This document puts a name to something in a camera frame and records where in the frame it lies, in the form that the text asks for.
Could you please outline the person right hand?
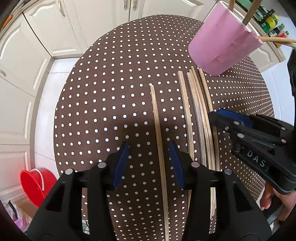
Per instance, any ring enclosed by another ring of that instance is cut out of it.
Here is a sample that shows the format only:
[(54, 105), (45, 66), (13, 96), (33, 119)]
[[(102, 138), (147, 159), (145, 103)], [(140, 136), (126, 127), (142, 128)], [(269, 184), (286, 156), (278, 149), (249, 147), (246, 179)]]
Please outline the person right hand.
[(276, 191), (268, 182), (260, 199), (260, 209), (265, 210), (267, 222), (271, 225), (275, 220), (284, 222), (295, 206), (295, 190), (287, 195)]

